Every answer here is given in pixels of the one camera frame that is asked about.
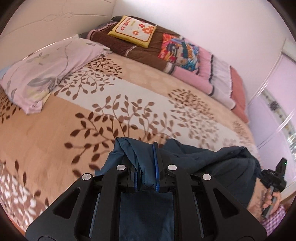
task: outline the dark blue garment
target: dark blue garment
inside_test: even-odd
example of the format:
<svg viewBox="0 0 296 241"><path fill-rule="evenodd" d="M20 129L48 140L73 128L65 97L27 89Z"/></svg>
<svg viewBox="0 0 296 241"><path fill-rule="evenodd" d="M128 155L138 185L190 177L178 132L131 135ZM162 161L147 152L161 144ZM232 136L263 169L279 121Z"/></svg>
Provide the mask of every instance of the dark blue garment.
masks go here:
<svg viewBox="0 0 296 241"><path fill-rule="evenodd" d="M211 174L245 208L252 197L256 178L261 173L258 160L245 147L227 147L214 152L169 139L159 152L169 156L171 164L186 169L190 174ZM122 194L120 240L171 241L173 201L171 194L163 195L155 191L157 169L151 144L126 137L117 138L114 150L110 152L102 169L96 171L96 176L120 165L125 155L142 180L142 191Z"/></svg>

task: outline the silver screw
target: silver screw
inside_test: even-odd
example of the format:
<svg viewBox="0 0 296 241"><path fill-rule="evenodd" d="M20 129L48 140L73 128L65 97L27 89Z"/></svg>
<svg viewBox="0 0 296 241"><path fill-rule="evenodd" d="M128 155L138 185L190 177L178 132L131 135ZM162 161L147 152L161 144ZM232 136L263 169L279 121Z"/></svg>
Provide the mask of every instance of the silver screw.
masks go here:
<svg viewBox="0 0 296 241"><path fill-rule="evenodd" d="M204 180L206 180L206 181L209 181L209 180L211 180L211 175L210 174L204 174L204 175L202 175L202 178L204 179Z"/></svg>
<svg viewBox="0 0 296 241"><path fill-rule="evenodd" d="M175 171L175 170L177 169L177 166L171 164L171 165L168 166L168 169L169 169L170 171Z"/></svg>
<svg viewBox="0 0 296 241"><path fill-rule="evenodd" d="M85 181L89 180L90 178L91 178L91 175L88 174L88 173L83 174L83 176L82 176L82 179L85 180Z"/></svg>
<svg viewBox="0 0 296 241"><path fill-rule="evenodd" d="M125 168L126 168L125 165L118 165L117 166L118 171L123 171Z"/></svg>

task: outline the orange flower print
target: orange flower print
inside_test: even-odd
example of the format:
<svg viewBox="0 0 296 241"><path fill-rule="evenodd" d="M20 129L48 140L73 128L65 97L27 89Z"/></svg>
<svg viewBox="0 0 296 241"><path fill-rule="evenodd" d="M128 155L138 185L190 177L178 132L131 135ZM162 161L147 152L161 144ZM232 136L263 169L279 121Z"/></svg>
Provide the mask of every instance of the orange flower print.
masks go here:
<svg viewBox="0 0 296 241"><path fill-rule="evenodd" d="M143 28L142 30L144 33L150 34L150 33L152 33L153 26L149 26L148 28Z"/></svg>

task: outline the yellow cushion with flowers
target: yellow cushion with flowers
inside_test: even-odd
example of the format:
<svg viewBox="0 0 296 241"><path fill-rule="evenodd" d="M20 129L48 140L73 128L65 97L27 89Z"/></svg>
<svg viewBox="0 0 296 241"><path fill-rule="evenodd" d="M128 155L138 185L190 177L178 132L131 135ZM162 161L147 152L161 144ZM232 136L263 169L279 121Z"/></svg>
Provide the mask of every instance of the yellow cushion with flowers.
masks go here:
<svg viewBox="0 0 296 241"><path fill-rule="evenodd" d="M155 30L156 26L154 25L123 16L108 35L148 48Z"/></svg>

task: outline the garment sleeve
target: garment sleeve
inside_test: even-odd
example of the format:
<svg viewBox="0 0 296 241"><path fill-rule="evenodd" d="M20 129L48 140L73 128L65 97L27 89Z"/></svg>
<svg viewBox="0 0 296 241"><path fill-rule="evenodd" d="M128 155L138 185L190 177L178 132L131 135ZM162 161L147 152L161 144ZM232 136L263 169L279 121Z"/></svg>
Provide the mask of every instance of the garment sleeve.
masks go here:
<svg viewBox="0 0 296 241"><path fill-rule="evenodd" d="M263 220L261 224L266 229L267 235L271 234L273 230L279 225L284 218L286 212L283 205L280 205L275 213L269 216L269 218Z"/></svg>

